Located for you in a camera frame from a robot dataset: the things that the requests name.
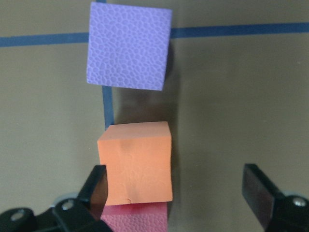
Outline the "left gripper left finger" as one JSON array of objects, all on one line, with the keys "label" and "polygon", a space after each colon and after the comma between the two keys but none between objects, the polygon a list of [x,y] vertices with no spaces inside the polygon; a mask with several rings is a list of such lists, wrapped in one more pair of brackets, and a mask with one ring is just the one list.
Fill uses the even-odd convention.
[{"label": "left gripper left finger", "polygon": [[96,165],[75,198],[66,198],[34,215],[21,207],[0,214],[2,232],[111,232],[101,220],[108,197],[107,170]]}]

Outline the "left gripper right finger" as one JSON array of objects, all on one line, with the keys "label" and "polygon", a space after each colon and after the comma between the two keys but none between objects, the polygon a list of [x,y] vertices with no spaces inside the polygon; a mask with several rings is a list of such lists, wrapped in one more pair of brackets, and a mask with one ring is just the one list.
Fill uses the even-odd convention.
[{"label": "left gripper right finger", "polygon": [[309,200],[284,194],[256,164],[245,164],[242,195],[265,232],[307,232]]}]

